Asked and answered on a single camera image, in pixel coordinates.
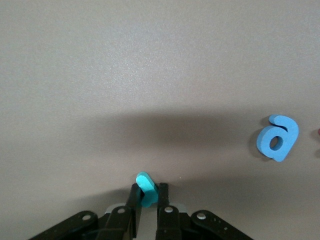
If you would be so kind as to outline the blue foam letter a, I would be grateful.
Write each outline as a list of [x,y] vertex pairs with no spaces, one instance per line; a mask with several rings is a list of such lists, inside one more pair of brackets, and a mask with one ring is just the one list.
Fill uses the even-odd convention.
[[276,162],[282,162],[299,136],[299,126],[292,118],[272,114],[270,125],[263,128],[256,140],[256,147],[264,156]]

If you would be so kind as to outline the teal foam letter r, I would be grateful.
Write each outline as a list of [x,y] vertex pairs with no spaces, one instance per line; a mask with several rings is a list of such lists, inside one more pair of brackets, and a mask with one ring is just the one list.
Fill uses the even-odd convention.
[[152,204],[158,202],[158,187],[147,172],[139,172],[136,176],[136,183],[144,194],[141,200],[142,207],[149,208]]

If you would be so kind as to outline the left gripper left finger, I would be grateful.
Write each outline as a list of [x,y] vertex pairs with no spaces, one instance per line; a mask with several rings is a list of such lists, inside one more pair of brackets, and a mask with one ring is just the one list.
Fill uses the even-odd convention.
[[80,211],[28,240],[133,240],[137,237],[142,211],[142,190],[133,184],[126,203],[102,217]]

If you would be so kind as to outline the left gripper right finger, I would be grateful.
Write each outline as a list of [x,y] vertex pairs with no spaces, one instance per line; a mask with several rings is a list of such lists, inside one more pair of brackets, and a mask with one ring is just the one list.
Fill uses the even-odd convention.
[[253,240],[208,210],[192,215],[170,204],[169,185],[160,183],[155,240]]

